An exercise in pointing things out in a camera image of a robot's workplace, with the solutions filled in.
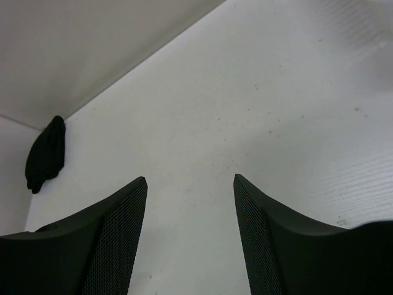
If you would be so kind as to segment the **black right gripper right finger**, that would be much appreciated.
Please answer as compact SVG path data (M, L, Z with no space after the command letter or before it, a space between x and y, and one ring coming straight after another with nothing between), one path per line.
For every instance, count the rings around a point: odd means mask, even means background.
M345 229L309 218L233 182L252 294L391 294L392 222Z

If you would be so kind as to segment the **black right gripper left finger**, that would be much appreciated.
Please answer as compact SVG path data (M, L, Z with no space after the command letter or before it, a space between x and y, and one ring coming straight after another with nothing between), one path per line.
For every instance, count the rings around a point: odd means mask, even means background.
M67 218L1 236L1 294L128 294L146 200L138 177Z

